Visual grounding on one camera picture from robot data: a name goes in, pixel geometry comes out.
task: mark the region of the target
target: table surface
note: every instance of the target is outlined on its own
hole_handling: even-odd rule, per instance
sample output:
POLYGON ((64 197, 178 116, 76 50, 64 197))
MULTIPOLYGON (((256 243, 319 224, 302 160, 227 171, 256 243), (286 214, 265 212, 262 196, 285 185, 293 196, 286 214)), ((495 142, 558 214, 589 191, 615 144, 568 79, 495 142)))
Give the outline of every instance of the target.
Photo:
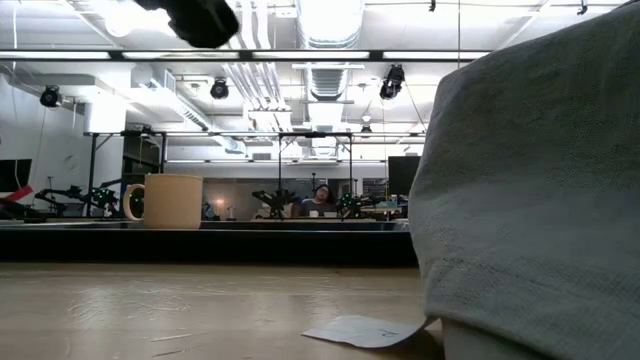
POLYGON ((420 323, 417 269, 0 264, 0 354, 20 359, 440 359, 303 337, 340 315, 420 323))

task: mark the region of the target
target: gray cloth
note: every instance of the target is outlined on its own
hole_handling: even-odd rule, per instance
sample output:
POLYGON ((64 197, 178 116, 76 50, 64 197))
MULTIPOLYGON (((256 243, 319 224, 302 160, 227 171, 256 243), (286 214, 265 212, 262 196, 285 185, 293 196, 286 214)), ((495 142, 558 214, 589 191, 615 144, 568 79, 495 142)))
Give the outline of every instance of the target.
POLYGON ((327 203, 323 203, 323 204, 316 204, 313 202, 312 199, 306 199, 304 201, 302 201, 302 213, 300 216, 309 216, 309 212, 310 211, 317 211, 318 212, 318 216, 324 217, 324 213, 325 212, 335 212, 336 211, 336 207, 335 205, 331 205, 331 204, 327 204, 327 203))
POLYGON ((637 358, 640 3, 445 77, 409 213, 430 318, 637 358))

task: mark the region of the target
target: white paper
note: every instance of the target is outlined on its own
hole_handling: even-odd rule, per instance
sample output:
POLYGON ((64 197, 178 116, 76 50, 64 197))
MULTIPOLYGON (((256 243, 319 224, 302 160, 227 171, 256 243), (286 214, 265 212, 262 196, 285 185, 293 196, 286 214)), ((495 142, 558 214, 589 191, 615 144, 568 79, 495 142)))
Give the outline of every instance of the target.
POLYGON ((302 335, 318 339, 344 342, 361 348, 383 348, 407 339, 425 327, 399 324, 366 316, 339 316, 324 326, 308 330, 302 335))

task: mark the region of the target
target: beige mug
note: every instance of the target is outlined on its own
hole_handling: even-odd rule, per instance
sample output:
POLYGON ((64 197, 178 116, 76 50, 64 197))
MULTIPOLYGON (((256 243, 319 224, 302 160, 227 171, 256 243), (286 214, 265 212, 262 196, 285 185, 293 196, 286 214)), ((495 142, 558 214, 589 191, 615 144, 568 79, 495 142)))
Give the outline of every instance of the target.
POLYGON ((199 229, 202 178, 190 175, 149 174, 144 185, 130 185, 124 193, 124 214, 143 221, 147 229, 199 229), (131 193, 144 189, 144 217, 131 213, 131 193))

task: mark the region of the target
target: ceiling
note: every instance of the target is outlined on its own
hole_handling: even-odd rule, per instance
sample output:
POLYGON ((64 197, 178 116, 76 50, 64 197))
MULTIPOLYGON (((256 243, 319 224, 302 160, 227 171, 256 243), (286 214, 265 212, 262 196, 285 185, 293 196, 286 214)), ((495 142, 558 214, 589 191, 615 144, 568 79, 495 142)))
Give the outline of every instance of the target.
MULTIPOLYGON (((153 29, 133 30, 119 38, 110 36, 105 29, 104 18, 95 10, 104 1, 112 0, 2 0, 0 48, 14 47, 14 24, 17 47, 24 49, 189 48, 176 37, 153 29)), ((611 11, 622 2, 591 0, 589 11, 578 16, 579 2, 567 0, 464 0, 460 5, 446 0, 437 2, 435 12, 428 11, 429 1, 366 0, 358 46, 361 49, 493 51, 589 20, 611 11), (545 11, 535 13, 541 6, 545 11)), ((291 17, 295 14, 294 4, 293 0, 268 0, 268 35, 277 49, 299 47, 296 19, 291 17)), ((335 24, 328 21, 327 26, 335 24)), ((108 82, 109 73, 130 70, 135 64, 21 65, 34 73, 90 74, 108 82)), ((306 106, 301 102, 306 99, 306 92, 302 71, 292 69, 291 65, 277 63, 276 67, 282 92, 292 110, 291 121, 296 125, 306 119, 306 106)), ((233 86, 227 99, 213 100, 209 95, 213 79, 225 76, 221 64, 174 62, 154 64, 154 67, 156 72, 169 69, 177 77, 178 91, 224 129, 241 130, 245 127, 244 123, 237 121, 243 113, 244 101, 233 86)), ((355 128, 362 122, 363 115, 369 115, 376 129, 421 131, 423 122, 428 124, 438 82, 455 71, 458 64, 405 64, 406 84, 403 90, 392 104, 383 107, 377 93, 380 78, 388 68, 387 63, 367 63, 365 69, 351 71, 345 100, 353 101, 353 104, 345 105, 343 122, 352 123, 355 128)), ((175 118, 165 118, 161 108, 147 107, 152 114, 147 122, 154 125, 175 122, 175 118)))

